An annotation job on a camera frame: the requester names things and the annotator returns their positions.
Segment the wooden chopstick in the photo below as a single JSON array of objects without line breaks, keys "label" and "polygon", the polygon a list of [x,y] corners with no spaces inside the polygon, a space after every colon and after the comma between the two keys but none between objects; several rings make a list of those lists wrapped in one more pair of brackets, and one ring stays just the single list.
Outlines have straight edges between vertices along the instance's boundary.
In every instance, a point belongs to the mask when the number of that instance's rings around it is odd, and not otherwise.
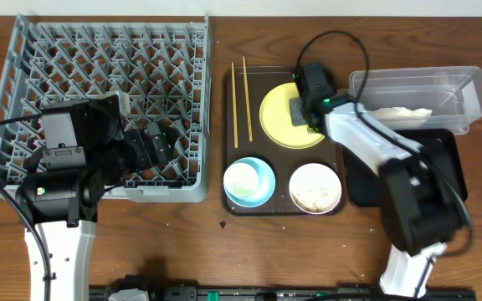
[{"label": "wooden chopstick", "polygon": [[231,63],[231,83],[232,83],[232,109],[233,109],[233,142],[234,148],[238,149],[238,110],[237,110],[237,88],[236,88],[236,68],[234,62]]},{"label": "wooden chopstick", "polygon": [[249,81],[247,72],[246,58],[243,56],[243,75],[244,75],[244,95],[246,104],[246,114],[247,114],[247,124],[248,124],[248,134],[249,142],[253,142],[253,129],[252,129],[252,118],[251,118],[251,108],[250,108],[250,98],[249,98]]}]

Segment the white pink bowl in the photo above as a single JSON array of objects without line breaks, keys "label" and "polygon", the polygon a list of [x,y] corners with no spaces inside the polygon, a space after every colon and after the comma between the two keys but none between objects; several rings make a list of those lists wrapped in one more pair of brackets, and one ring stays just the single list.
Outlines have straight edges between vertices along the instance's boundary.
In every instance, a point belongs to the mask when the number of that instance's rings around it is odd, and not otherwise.
[{"label": "white pink bowl", "polygon": [[341,200],[341,181],[334,170],[320,163],[297,168],[289,181],[293,203],[303,212],[322,215],[337,208]]}]

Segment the white napkin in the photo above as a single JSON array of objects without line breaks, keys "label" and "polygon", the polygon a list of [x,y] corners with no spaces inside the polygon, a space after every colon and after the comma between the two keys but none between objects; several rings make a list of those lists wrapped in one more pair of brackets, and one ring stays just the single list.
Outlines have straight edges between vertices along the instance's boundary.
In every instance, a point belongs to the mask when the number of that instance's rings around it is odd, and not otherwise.
[{"label": "white napkin", "polygon": [[405,107],[388,107],[378,110],[370,110],[369,114],[377,120],[393,120],[398,118],[409,119],[429,117],[432,112],[432,110],[425,108],[410,110]]}]

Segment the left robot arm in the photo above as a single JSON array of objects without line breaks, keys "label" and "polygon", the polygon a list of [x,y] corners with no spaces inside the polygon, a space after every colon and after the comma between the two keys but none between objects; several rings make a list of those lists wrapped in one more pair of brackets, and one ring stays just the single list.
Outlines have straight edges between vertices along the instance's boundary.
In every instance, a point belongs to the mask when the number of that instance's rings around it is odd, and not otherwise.
[{"label": "left robot arm", "polygon": [[16,201],[25,232],[32,300],[86,300],[98,205],[125,176],[173,158],[179,134],[155,121],[128,130],[130,97],[111,92],[41,111],[45,144],[27,160]]}]

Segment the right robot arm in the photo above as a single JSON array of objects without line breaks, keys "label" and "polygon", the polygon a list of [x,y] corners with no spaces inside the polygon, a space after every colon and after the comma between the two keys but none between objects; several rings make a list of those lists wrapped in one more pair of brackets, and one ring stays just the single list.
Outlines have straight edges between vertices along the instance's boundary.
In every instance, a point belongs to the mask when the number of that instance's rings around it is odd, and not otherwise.
[{"label": "right robot arm", "polygon": [[350,151],[377,178],[379,208],[392,244],[379,279],[386,297],[419,299],[438,259],[458,230],[473,228],[453,168],[443,152],[387,128],[357,95],[339,94],[320,63],[296,65],[294,125],[306,124]]}]

